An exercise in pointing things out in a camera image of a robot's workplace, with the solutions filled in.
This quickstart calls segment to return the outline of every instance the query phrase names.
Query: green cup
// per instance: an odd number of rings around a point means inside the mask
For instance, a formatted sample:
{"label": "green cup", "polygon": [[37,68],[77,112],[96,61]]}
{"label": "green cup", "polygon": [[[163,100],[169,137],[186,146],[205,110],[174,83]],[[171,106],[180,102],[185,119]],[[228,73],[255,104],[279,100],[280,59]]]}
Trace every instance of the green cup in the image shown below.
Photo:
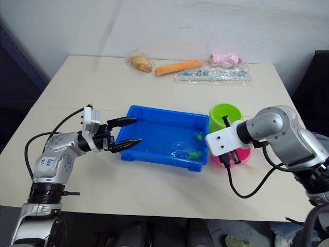
{"label": "green cup", "polygon": [[228,116],[231,123],[237,120],[242,120],[242,113],[237,107],[226,103],[214,105],[209,112],[210,133],[226,127],[222,119],[224,116]]}

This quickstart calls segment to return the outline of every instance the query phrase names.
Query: black cable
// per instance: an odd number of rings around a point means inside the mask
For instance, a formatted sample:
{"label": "black cable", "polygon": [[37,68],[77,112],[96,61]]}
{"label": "black cable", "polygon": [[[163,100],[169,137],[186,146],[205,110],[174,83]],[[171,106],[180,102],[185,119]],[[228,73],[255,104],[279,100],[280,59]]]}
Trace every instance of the black cable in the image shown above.
{"label": "black cable", "polygon": [[266,149],[266,146],[267,146],[267,143],[263,144],[263,154],[265,156],[265,159],[266,161],[273,167],[273,168],[276,168],[278,169],[279,171],[285,171],[285,172],[302,172],[302,171],[310,171],[310,170],[313,170],[313,168],[282,168],[280,166],[282,166],[283,164],[279,164],[279,165],[276,165],[274,164],[274,162],[270,159],[270,157],[268,156],[268,153],[267,153],[267,149]]}
{"label": "black cable", "polygon": [[304,226],[304,222],[299,222],[299,221],[296,221],[296,220],[288,218],[288,217],[286,217],[286,220],[292,222],[293,224]]}
{"label": "black cable", "polygon": [[50,136],[48,137],[47,140],[49,140],[50,138],[52,138],[53,135],[55,135],[56,131],[60,128],[60,126],[62,126],[63,123],[65,123],[67,120],[69,120],[71,117],[73,117],[74,115],[77,115],[79,112],[82,112],[84,108],[78,109],[77,111],[73,112],[72,114],[68,115],[67,117],[65,117],[52,131],[52,133],[50,134]]}
{"label": "black cable", "polygon": [[236,189],[235,189],[235,187],[234,187],[234,185],[233,185],[233,181],[232,181],[232,174],[231,174],[231,170],[230,170],[230,168],[229,167],[227,167],[226,168],[227,169],[227,174],[228,174],[228,180],[229,180],[229,182],[230,182],[230,186],[231,186],[231,188],[232,188],[232,190],[234,191],[234,193],[238,196],[238,197],[240,197],[240,198],[242,198],[242,199],[247,199],[247,198],[250,198],[250,197],[252,197],[254,194],[256,194],[259,190],[260,190],[260,188],[263,186],[263,184],[265,183],[265,181],[268,179],[268,177],[276,170],[276,168],[272,168],[272,169],[270,169],[269,170],[269,172],[265,175],[265,177],[263,178],[263,180],[260,182],[260,184],[257,186],[257,188],[252,192],[252,193],[250,193],[250,194],[248,194],[248,195],[246,195],[246,196],[243,196],[243,195],[241,195]]}
{"label": "black cable", "polygon": [[55,231],[57,230],[56,229],[53,229],[46,237],[43,238],[43,240],[46,240],[46,238],[48,238],[51,234],[53,234]]}
{"label": "black cable", "polygon": [[302,233],[302,247],[312,247],[312,238],[315,222],[321,213],[329,213],[329,204],[316,206],[313,208],[304,223],[304,230]]}
{"label": "black cable", "polygon": [[60,215],[60,218],[63,221],[64,227],[65,227],[65,240],[64,240],[64,244],[63,244],[63,247],[65,247],[66,246],[66,243],[67,243],[68,228],[67,228],[65,216],[64,215]]}
{"label": "black cable", "polygon": [[34,137],[32,137],[25,145],[25,149],[24,149],[24,159],[25,159],[25,164],[26,164],[26,167],[27,167],[27,170],[31,176],[31,179],[33,178],[33,172],[32,172],[32,169],[31,169],[31,166],[30,166],[30,163],[29,163],[29,159],[28,159],[28,149],[29,149],[29,145],[31,144],[31,142],[34,140],[34,139],[37,139],[38,137],[40,136],[43,136],[43,135],[51,135],[51,134],[59,134],[58,132],[45,132],[45,133],[41,133],[39,135],[36,135]]}

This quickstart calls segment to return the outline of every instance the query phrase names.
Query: green toy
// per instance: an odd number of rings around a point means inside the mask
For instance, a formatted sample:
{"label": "green toy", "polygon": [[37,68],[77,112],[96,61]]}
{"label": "green toy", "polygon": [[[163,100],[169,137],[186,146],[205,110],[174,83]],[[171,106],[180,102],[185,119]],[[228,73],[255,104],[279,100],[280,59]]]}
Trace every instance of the green toy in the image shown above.
{"label": "green toy", "polygon": [[202,157],[202,152],[199,150],[197,152],[191,152],[189,155],[187,155],[187,159],[189,160],[198,160]]}
{"label": "green toy", "polygon": [[196,138],[201,142],[203,140],[203,132],[195,133]]}
{"label": "green toy", "polygon": [[242,240],[235,236],[226,236],[224,243],[226,247],[252,247],[249,240]]}

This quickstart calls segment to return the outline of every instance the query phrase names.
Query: green plastic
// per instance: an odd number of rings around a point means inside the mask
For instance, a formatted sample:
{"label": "green plastic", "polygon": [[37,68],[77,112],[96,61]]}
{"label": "green plastic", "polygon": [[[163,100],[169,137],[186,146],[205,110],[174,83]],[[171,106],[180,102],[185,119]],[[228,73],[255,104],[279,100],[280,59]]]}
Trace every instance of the green plastic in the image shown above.
{"label": "green plastic", "polygon": [[202,158],[202,152],[201,151],[197,151],[197,152],[191,152],[188,156],[187,156],[187,158],[189,159],[189,160],[198,160],[198,159],[200,159],[200,158]]}
{"label": "green plastic", "polygon": [[201,142],[203,139],[204,139],[204,137],[203,137],[203,132],[200,132],[200,133],[195,133],[195,135],[196,135],[196,138]]}
{"label": "green plastic", "polygon": [[223,116],[228,116],[231,122],[242,120],[241,111],[232,104],[222,103],[214,105],[209,112],[210,133],[225,128]]}
{"label": "green plastic", "polygon": [[249,240],[242,240],[235,236],[227,236],[225,244],[227,247],[252,247]]}

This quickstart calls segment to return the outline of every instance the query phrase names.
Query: robotic arm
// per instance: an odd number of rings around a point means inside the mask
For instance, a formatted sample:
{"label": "robotic arm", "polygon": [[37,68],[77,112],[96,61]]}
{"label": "robotic arm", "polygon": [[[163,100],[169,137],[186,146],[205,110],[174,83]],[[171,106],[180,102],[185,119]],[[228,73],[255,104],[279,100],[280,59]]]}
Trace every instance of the robotic arm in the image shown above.
{"label": "robotic arm", "polygon": [[128,139],[115,144],[111,136],[112,128],[132,124],[137,121],[135,118],[122,117],[100,125],[100,113],[92,107],[85,107],[82,117],[81,131],[56,134],[47,141],[35,163],[31,191],[22,206],[10,244],[58,246],[61,241],[58,232],[63,227],[61,198],[79,195],[64,190],[75,158],[88,151],[116,153],[141,141]]}
{"label": "robotic arm", "polygon": [[[64,191],[75,158],[88,151],[100,152],[103,149],[114,153],[138,144],[141,139],[115,144],[110,133],[114,127],[135,121],[134,118],[124,117],[99,125],[99,112],[86,107],[81,122],[82,131],[57,134],[50,138],[44,153],[36,161],[30,195],[22,206],[10,244],[58,246],[60,240],[57,236],[60,234],[57,231],[62,225],[61,197],[79,194]],[[309,131],[300,126],[293,109],[282,105],[265,108],[255,118],[236,121],[206,136],[210,152],[219,157],[237,148],[249,148],[252,144],[260,147],[261,139],[266,139],[271,145],[287,167],[286,171],[294,173],[295,179],[306,189],[312,205],[329,203],[329,153]],[[329,217],[321,218],[321,225],[326,229],[329,222],[325,219]]]}
{"label": "robotic arm", "polygon": [[268,141],[287,168],[296,171],[295,178],[306,189],[312,205],[329,202],[329,153],[300,126],[293,109],[283,105],[268,107],[255,118],[236,121],[206,136],[210,152],[216,156],[237,148],[249,148],[261,139]]}

